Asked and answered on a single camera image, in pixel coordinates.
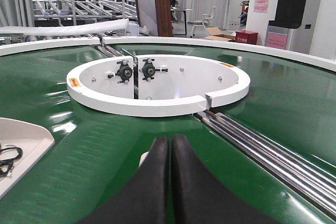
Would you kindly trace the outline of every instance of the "orange warning label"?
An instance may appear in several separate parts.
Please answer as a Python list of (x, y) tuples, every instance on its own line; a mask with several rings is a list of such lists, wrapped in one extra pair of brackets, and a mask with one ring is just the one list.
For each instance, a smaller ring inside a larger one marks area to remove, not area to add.
[(234, 68), (235, 67), (235, 66), (232, 66), (231, 64), (225, 63), (225, 62), (221, 62), (220, 64), (225, 65), (225, 66), (227, 66), (229, 68)]
[(70, 78), (69, 81), (70, 81), (70, 84), (71, 84), (72, 87), (79, 87), (80, 86), (77, 78)]

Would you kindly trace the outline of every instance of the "pink sign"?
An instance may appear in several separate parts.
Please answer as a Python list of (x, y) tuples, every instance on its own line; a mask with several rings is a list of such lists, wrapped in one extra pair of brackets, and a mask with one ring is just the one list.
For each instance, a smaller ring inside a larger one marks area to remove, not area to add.
[(266, 47), (285, 49), (286, 42), (287, 42), (287, 35), (268, 32)]
[(267, 13), (269, 0), (255, 0), (254, 12), (255, 13)]

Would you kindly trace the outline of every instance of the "black cable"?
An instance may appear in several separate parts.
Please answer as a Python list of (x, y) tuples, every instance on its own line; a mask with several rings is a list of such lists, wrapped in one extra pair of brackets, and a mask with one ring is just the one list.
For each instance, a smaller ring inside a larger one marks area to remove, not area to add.
[(0, 160), (0, 177), (7, 176), (8, 173), (12, 170), (14, 161), (17, 159), (20, 159), (22, 157), (23, 151), (20, 147), (12, 146), (12, 147), (7, 147), (4, 149), (0, 149), (0, 154), (4, 151), (7, 150), (16, 150), (17, 155), (13, 158), (8, 158), (4, 160)]

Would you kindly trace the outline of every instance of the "bolt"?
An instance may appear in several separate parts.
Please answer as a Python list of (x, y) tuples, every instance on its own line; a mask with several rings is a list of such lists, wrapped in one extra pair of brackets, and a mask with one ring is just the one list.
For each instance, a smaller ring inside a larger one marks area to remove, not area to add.
[(125, 75), (126, 77), (131, 77), (131, 75), (132, 75), (132, 71), (131, 71), (131, 70), (125, 70), (124, 75)]
[(150, 74), (150, 75), (154, 74), (154, 69), (148, 68), (147, 69), (147, 74)]

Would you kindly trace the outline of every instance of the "cardboard box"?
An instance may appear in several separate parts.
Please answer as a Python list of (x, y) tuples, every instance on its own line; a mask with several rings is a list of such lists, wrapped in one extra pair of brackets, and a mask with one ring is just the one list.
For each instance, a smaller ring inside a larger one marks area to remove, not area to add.
[(223, 34), (218, 27), (207, 27), (206, 30), (210, 36), (205, 37), (205, 39), (211, 40), (221, 40), (221, 41), (234, 41), (236, 39), (235, 35)]
[(245, 44), (257, 44), (258, 33), (247, 30), (240, 30), (236, 32), (236, 42)]

